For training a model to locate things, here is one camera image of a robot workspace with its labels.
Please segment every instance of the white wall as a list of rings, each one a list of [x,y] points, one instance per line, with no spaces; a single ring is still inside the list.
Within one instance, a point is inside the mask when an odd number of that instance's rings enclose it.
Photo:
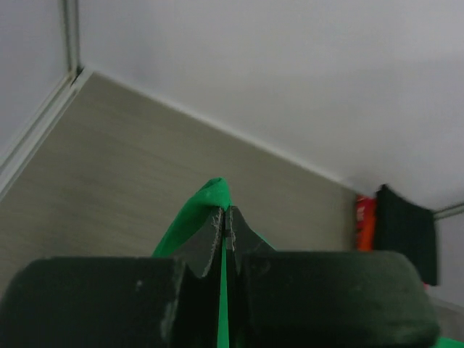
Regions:
[[[464,215],[437,223],[439,229],[440,286],[429,294],[464,308]]]
[[[85,65],[358,189],[464,199],[464,1],[80,4]]]
[[[0,165],[66,75],[57,0],[0,3]]]

